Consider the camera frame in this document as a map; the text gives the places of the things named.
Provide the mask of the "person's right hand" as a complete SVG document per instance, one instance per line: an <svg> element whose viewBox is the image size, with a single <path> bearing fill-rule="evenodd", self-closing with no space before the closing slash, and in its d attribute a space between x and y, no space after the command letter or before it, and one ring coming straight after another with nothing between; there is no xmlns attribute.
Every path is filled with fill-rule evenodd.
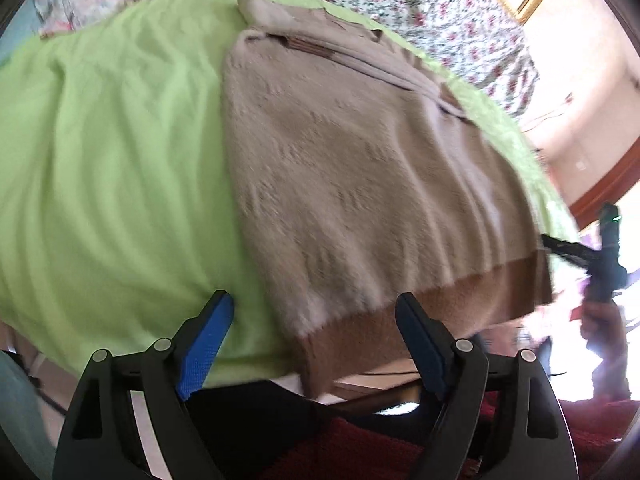
<svg viewBox="0 0 640 480"><path fill-rule="evenodd" d="M611 402L629 400L626 325L620 308L614 302L584 300L580 322L587 348L602 360L592 373L593 395Z"/></svg>

